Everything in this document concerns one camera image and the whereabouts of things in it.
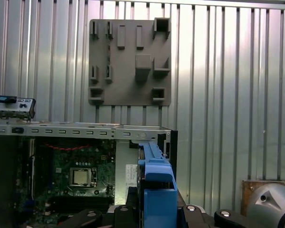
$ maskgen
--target metal wall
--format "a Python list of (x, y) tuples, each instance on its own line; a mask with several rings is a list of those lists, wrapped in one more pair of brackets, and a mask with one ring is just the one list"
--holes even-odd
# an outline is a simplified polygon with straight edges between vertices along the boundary
[[(0, 94), (37, 99), (36, 120), (179, 130), (179, 189), (208, 212), (239, 210), (243, 179), (285, 179), (285, 5), (71, 2), (0, 0)], [(154, 17), (172, 23), (171, 105), (90, 105), (89, 21)]]

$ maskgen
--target gray plastic panel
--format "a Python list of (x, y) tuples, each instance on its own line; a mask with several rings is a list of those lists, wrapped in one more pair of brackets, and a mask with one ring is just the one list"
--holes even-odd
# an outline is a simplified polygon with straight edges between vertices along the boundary
[(90, 103), (169, 105), (170, 31), (170, 19), (167, 18), (154, 21), (91, 20)]

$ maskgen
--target metal chassis frame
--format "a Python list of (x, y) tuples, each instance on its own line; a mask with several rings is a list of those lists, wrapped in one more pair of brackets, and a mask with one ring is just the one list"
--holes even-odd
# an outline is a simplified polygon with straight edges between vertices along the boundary
[[(23, 128), (23, 133), (13, 133), (14, 128)], [(0, 124), (0, 135), (150, 141), (157, 140), (159, 134), (166, 134), (166, 142), (170, 142), (171, 130), (156, 126), (58, 122)]]

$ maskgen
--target sticker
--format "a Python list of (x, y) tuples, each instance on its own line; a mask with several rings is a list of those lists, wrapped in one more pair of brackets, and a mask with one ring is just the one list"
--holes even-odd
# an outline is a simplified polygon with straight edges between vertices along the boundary
[(61, 173), (61, 168), (56, 168), (56, 173)]
[(125, 198), (128, 197), (129, 187), (137, 187), (137, 165), (125, 165)]

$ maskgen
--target screw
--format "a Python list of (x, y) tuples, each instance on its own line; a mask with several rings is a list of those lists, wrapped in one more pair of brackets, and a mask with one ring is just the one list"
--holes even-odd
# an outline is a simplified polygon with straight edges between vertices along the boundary
[(190, 210), (190, 211), (195, 211), (195, 207), (194, 206), (188, 206), (187, 209)]
[(221, 214), (222, 216), (225, 216), (225, 217), (229, 217), (229, 216), (230, 216), (230, 213), (227, 212), (227, 211), (221, 211), (220, 214)]
[(89, 212), (88, 213), (88, 217), (93, 217), (93, 216), (95, 216), (96, 214), (95, 213), (93, 213), (93, 212)]

